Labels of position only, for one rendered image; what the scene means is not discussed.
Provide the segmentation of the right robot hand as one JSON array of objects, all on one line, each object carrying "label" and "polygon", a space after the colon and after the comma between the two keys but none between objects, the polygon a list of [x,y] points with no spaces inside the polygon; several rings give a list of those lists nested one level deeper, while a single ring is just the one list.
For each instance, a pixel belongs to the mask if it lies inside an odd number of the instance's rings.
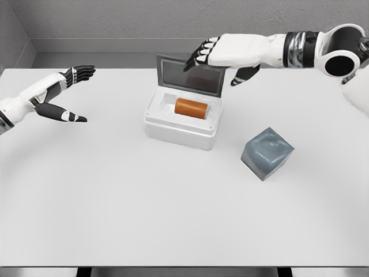
[{"label": "right robot hand", "polygon": [[184,71],[196,66],[210,68],[236,68],[231,86],[251,79],[260,70],[261,45],[266,37],[256,34],[225,33],[208,38],[196,48],[185,62]]}]

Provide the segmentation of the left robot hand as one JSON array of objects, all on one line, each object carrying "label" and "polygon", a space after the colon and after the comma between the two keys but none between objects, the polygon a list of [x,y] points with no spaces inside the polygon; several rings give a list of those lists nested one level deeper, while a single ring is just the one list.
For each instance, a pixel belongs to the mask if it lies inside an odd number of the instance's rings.
[{"label": "left robot hand", "polygon": [[58,72],[56,76],[59,80],[47,85],[40,95],[30,98],[29,101],[36,113],[42,117],[63,122],[87,122],[85,117],[78,116],[62,107],[51,104],[50,101],[73,84],[88,81],[95,71],[96,69],[93,65],[80,65],[71,67],[66,72]]}]

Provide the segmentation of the grey hinged box lid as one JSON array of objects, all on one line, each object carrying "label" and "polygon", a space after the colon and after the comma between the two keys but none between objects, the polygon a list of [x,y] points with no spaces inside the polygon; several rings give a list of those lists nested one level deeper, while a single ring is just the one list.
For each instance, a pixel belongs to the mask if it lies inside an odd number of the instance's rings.
[{"label": "grey hinged box lid", "polygon": [[225,69],[195,66],[184,71],[185,60],[156,56],[157,79],[161,87],[221,98]]}]

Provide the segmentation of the orange cylinder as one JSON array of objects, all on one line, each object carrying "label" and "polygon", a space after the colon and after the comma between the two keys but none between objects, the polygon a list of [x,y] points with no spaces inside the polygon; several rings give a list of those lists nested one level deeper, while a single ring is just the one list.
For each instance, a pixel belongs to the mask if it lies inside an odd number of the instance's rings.
[{"label": "orange cylinder", "polygon": [[188,117],[205,119],[208,105],[184,98],[177,98],[174,113]]}]

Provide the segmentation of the white box base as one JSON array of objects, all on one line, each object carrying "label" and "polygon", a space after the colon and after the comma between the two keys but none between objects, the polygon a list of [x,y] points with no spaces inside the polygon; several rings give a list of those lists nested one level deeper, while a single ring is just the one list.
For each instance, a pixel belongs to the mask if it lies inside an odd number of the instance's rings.
[{"label": "white box base", "polygon": [[[207,104],[205,118],[175,113],[179,98]],[[221,98],[158,86],[144,113],[145,132],[153,139],[210,151],[214,146],[222,108]]]}]

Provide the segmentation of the grey cube block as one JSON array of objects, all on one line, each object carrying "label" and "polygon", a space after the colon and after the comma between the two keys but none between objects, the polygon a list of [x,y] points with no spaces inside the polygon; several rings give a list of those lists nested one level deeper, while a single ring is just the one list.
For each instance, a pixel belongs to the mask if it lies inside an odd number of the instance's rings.
[{"label": "grey cube block", "polygon": [[288,160],[293,151],[293,146],[268,127],[246,143],[240,159],[264,181]]}]

